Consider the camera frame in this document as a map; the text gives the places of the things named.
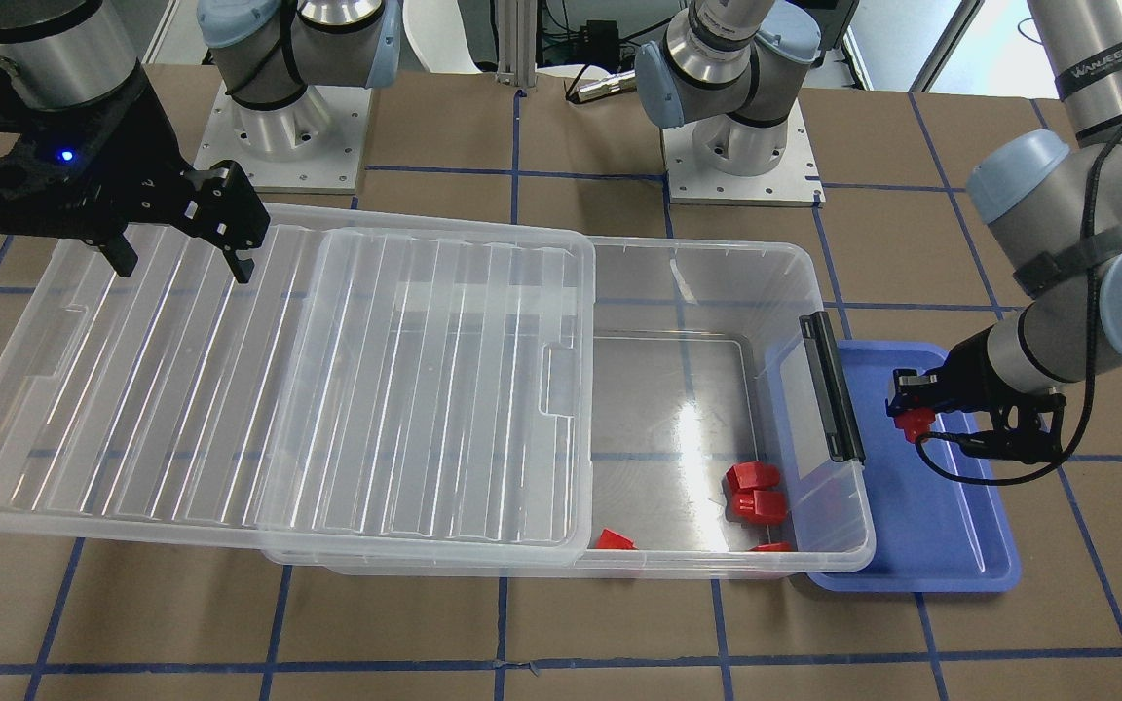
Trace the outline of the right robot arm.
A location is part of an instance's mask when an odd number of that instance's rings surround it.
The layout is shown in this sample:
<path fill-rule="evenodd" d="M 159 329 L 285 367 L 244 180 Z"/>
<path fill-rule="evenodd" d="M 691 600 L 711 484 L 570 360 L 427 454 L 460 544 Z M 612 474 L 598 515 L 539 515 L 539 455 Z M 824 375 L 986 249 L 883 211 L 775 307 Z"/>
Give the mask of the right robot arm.
<path fill-rule="evenodd" d="M 240 165 L 184 157 L 113 6 L 0 1 L 0 236 L 79 240 L 129 277 L 129 225 L 204 240 L 247 283 L 269 214 Z"/>

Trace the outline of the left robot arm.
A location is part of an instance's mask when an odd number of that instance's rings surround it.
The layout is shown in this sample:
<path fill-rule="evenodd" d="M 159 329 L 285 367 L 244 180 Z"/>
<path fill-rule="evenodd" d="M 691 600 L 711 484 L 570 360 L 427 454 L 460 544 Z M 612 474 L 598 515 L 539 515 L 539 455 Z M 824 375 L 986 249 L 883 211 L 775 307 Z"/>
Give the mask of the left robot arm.
<path fill-rule="evenodd" d="M 1122 1 L 1032 1 L 1074 146 L 1021 133 L 965 188 L 1031 302 L 954 345 L 929 371 L 892 378 L 888 416 L 919 453 L 1056 465 L 1085 434 L 1094 380 L 1122 367 Z M 771 148 L 820 30 L 785 1 L 693 1 L 635 56 L 641 105 L 661 129 L 695 124 L 717 169 L 753 176 Z"/>

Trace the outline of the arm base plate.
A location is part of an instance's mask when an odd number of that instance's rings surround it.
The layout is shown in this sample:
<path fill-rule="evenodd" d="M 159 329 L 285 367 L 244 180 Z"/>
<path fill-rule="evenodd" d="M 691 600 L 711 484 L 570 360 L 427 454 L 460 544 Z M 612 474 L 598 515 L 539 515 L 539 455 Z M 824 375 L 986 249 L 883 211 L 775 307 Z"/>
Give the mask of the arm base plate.
<path fill-rule="evenodd" d="M 673 203 L 810 207 L 827 201 L 798 101 L 784 123 L 770 128 L 718 116 L 660 137 Z"/>
<path fill-rule="evenodd" d="M 311 86 L 293 105 L 254 111 L 219 85 L 193 165 L 240 164 L 261 194 L 355 194 L 374 90 Z"/>

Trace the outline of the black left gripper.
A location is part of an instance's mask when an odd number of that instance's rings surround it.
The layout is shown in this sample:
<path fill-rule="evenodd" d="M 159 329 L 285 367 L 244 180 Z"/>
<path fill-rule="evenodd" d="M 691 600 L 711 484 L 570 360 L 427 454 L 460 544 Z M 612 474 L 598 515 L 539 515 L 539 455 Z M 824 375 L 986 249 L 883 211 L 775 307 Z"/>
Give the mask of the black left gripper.
<path fill-rule="evenodd" d="M 912 408 L 940 414 L 988 413 L 991 428 L 957 434 L 930 431 L 914 444 L 923 456 L 930 440 L 950 442 L 965 456 L 1002 459 L 1023 464 L 1051 464 L 1065 456 L 1063 416 L 1066 399 L 1056 393 L 1023 393 L 994 372 L 986 336 L 971 336 L 954 347 L 942 365 L 919 373 L 912 368 L 892 372 L 892 395 L 911 398 Z"/>

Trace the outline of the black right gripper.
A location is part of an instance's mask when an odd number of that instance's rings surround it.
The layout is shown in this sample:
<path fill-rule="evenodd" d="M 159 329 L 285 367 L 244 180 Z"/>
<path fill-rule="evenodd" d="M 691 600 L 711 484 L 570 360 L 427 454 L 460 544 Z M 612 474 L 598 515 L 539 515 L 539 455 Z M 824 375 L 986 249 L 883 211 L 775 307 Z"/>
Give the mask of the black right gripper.
<path fill-rule="evenodd" d="M 21 79 L 6 68 L 22 96 Z M 223 253 L 236 283 L 252 279 L 254 261 L 241 253 L 261 247 L 269 213 L 242 166 L 232 160 L 197 170 L 181 155 L 160 99 L 146 72 L 134 68 L 103 96 L 46 110 L 75 117 L 82 129 L 80 172 L 62 213 L 74 237 L 129 278 L 138 253 L 130 223 L 172 225 Z"/>

